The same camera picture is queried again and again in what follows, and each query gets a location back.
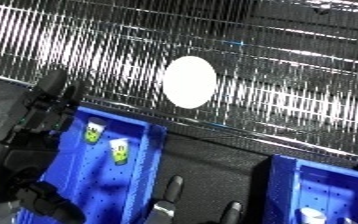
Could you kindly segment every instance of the white circle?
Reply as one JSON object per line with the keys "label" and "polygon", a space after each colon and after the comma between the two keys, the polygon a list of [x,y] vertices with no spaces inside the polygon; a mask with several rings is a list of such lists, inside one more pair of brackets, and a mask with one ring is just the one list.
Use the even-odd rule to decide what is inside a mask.
{"label": "white circle", "polygon": [[211,99],[216,73],[206,60],[186,56],[173,61],[165,71],[163,91],[178,107],[194,109]]}

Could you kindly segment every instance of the robotic arm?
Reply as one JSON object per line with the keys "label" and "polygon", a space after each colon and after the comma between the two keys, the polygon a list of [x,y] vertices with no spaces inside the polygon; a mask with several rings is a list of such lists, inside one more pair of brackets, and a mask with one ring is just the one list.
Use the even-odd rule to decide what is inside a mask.
{"label": "robotic arm", "polygon": [[85,222],[81,210],[53,185],[38,182],[84,94],[78,81],[60,97],[66,81],[64,71],[50,72],[18,99],[0,128],[0,224],[11,224],[20,207],[66,224]]}

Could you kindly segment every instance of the small cup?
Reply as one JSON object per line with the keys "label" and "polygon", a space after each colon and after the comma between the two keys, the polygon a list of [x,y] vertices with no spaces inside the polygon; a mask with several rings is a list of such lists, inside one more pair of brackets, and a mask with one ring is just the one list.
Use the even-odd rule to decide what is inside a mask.
{"label": "small cup", "polygon": [[110,146],[115,165],[120,166],[127,164],[129,157],[128,139],[120,138],[111,140]]}
{"label": "small cup", "polygon": [[320,211],[312,208],[301,208],[301,224],[325,224],[327,217]]}
{"label": "small cup", "polygon": [[344,218],[343,219],[343,224],[358,224],[357,222],[349,219],[349,218]]}
{"label": "small cup", "polygon": [[98,117],[90,117],[85,131],[85,141],[89,144],[95,144],[99,141],[106,128],[107,122]]}

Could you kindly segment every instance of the blue plastic tray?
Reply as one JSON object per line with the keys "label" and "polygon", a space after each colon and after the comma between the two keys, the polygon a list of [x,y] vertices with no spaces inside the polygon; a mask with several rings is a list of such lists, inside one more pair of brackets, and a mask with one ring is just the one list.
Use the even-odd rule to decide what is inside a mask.
{"label": "blue plastic tray", "polygon": [[[83,138],[91,116],[108,121],[95,145]],[[88,224],[143,223],[165,135],[163,127],[81,107],[62,135],[61,152],[44,179],[83,209]],[[121,166],[115,164],[109,145],[109,140],[119,138],[129,140],[128,163]],[[17,223],[58,222],[23,211]]]}
{"label": "blue plastic tray", "polygon": [[358,171],[274,156],[264,223],[300,223],[303,207],[323,212],[327,224],[358,223]]}

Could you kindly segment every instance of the metal shelf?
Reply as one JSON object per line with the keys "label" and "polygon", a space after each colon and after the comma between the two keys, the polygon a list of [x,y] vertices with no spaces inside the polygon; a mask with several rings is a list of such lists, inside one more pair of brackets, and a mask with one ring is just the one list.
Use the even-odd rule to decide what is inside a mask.
{"label": "metal shelf", "polygon": [[[86,102],[358,161],[358,2],[335,1],[326,14],[320,6],[0,1],[0,76],[34,83],[64,66],[71,80],[89,81]],[[185,55],[219,74],[213,99],[196,110],[161,91],[166,66]]]}

